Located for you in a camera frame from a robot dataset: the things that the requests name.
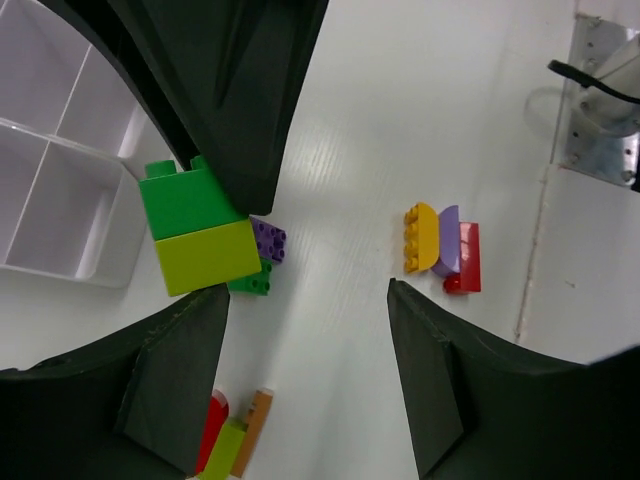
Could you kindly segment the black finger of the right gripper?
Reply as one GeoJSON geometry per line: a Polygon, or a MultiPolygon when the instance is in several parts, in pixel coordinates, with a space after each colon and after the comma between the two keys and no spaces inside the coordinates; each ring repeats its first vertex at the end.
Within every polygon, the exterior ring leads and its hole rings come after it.
{"type": "Polygon", "coordinates": [[[237,210],[272,210],[326,2],[58,0],[49,8],[116,69],[183,166],[202,155],[237,210]]]}

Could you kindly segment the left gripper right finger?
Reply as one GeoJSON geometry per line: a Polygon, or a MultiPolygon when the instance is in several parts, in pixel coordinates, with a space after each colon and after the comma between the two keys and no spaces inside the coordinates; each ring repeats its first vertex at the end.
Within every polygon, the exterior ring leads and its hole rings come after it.
{"type": "Polygon", "coordinates": [[[391,280],[391,335],[422,479],[635,479],[639,351],[583,365],[508,342],[391,280]]]}

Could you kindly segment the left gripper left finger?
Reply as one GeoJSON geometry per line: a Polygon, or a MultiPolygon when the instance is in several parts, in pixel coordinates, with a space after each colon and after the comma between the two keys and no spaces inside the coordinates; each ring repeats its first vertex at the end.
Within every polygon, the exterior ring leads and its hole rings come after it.
{"type": "Polygon", "coordinates": [[[196,470],[230,295],[193,292],[1,374],[5,479],[185,479],[196,470]]]}

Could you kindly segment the brown lego plate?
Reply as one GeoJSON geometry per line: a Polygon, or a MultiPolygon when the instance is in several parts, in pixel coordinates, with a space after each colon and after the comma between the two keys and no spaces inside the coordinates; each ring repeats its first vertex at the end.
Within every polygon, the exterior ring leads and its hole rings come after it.
{"type": "Polygon", "coordinates": [[[246,424],[245,436],[230,471],[232,477],[241,479],[244,476],[266,423],[273,397],[273,391],[267,388],[255,392],[244,420],[246,424]]]}

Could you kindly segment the long red lego brick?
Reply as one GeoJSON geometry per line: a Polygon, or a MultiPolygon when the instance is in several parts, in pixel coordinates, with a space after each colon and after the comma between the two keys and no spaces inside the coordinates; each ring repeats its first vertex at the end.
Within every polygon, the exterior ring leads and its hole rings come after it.
{"type": "Polygon", "coordinates": [[[482,280],[479,225],[472,222],[461,222],[460,239],[459,272],[444,280],[444,291],[449,295],[480,293],[482,280]]]}

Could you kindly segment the dark green lego brick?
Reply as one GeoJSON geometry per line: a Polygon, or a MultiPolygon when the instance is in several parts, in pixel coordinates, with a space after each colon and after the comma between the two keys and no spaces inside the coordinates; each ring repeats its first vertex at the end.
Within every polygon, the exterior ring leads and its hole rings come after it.
{"type": "Polygon", "coordinates": [[[246,218],[233,207],[203,156],[192,158],[190,165],[185,171],[172,160],[145,165],[139,189],[156,241],[246,218]]]}

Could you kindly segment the lavender curved lego brick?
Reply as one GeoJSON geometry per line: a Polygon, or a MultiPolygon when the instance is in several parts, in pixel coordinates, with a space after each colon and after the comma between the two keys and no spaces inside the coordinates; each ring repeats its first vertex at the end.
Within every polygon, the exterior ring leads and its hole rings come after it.
{"type": "Polygon", "coordinates": [[[431,270],[441,278],[460,271],[460,219],[459,206],[445,208],[439,218],[439,255],[431,270]]]}

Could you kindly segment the lime green lego brick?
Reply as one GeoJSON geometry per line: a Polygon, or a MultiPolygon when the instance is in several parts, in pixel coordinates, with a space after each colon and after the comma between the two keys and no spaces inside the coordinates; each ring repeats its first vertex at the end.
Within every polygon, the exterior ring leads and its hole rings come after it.
{"type": "Polygon", "coordinates": [[[169,296],[227,283],[261,270],[249,219],[155,242],[169,296]]]}

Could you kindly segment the yellow lego brick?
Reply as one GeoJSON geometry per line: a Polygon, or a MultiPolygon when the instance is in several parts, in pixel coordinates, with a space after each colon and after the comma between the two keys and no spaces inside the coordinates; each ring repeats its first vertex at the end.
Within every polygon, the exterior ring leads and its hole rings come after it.
{"type": "Polygon", "coordinates": [[[404,215],[404,271],[420,273],[432,268],[440,254],[439,217],[418,202],[404,215]]]}

